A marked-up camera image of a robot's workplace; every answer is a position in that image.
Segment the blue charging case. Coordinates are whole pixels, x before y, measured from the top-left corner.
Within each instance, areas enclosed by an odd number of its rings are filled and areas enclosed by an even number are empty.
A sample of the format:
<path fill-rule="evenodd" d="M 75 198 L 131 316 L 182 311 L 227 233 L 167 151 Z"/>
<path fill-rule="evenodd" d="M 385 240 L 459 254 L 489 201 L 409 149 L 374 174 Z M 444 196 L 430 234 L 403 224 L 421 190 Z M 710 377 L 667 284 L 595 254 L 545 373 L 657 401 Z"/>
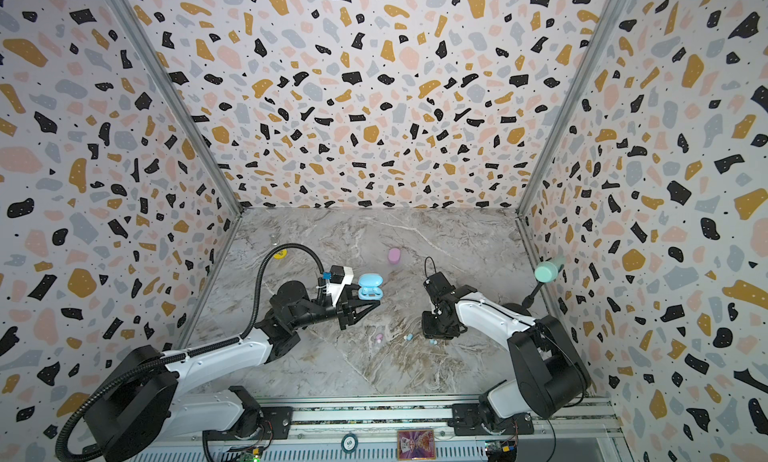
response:
<path fill-rule="evenodd" d="M 380 301 L 383 297 L 383 277 L 376 273 L 366 273 L 358 280 L 358 298 L 360 300 Z"/>

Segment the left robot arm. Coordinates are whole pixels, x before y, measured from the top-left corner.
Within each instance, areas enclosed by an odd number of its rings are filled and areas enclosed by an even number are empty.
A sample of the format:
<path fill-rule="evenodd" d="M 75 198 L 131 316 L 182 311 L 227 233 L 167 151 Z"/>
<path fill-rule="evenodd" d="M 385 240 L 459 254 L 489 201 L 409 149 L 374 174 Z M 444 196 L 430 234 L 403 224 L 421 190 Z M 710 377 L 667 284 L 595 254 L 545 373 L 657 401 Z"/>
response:
<path fill-rule="evenodd" d="M 161 353 L 140 347 L 110 374 L 86 409 L 85 423 L 96 442 L 95 456 L 125 461 L 163 436 L 196 431 L 236 431 L 242 437 L 257 428 L 258 403 L 242 387 L 211 397 L 195 388 L 247 367 L 273 362 L 300 340 L 301 329 L 336 320 L 340 328 L 356 324 L 378 307 L 383 279 L 365 274 L 357 283 L 324 281 L 310 298 L 299 281 L 281 285 L 265 318 L 248 336 L 186 351 Z"/>

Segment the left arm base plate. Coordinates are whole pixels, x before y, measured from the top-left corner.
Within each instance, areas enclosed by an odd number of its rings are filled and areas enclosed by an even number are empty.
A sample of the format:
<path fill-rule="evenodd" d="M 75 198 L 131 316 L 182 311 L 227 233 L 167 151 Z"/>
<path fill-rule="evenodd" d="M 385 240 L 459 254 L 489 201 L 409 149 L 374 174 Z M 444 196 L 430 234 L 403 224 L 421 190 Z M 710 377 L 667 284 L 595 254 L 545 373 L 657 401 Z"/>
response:
<path fill-rule="evenodd" d="M 247 445 L 286 440 L 292 425 L 291 406 L 267 406 L 259 412 L 247 409 L 228 430 L 208 431 L 210 441 L 233 441 Z"/>

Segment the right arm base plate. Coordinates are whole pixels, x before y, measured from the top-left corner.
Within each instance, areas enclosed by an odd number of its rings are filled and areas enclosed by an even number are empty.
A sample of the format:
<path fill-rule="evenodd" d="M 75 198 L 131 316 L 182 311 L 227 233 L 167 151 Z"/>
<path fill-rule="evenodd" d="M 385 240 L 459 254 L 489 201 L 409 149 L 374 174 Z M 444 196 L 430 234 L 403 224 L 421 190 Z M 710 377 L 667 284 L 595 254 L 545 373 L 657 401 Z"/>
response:
<path fill-rule="evenodd" d="M 502 419 L 480 402 L 453 404 L 447 424 L 456 436 L 511 437 L 534 433 L 534 425 L 528 413 Z"/>

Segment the pink charging case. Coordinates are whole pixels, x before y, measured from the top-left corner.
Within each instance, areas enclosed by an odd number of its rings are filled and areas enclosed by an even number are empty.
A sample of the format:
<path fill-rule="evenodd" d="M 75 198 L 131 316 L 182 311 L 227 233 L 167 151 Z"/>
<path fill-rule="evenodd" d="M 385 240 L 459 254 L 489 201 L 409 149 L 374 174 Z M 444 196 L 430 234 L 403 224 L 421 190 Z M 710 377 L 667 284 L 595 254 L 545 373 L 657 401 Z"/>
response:
<path fill-rule="evenodd" d="M 399 248 L 391 248 L 388 251 L 387 259 L 390 264 L 398 264 L 401 260 L 401 250 Z"/>

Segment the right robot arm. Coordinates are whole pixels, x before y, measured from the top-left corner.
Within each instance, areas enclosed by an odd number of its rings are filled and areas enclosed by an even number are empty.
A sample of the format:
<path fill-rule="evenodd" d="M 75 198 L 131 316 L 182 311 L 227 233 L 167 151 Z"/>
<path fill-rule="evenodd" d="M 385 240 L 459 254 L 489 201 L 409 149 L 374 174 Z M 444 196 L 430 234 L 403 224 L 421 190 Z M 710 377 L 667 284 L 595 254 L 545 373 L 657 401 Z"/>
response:
<path fill-rule="evenodd" d="M 471 286 L 450 284 L 440 273 L 424 288 L 433 305 L 422 313 L 425 338 L 452 340 L 472 328 L 510 356 L 514 378 L 478 399 L 478 416 L 488 429 L 521 414 L 548 419 L 588 392 L 588 370 L 557 318 L 531 316 L 528 303 L 499 305 Z"/>

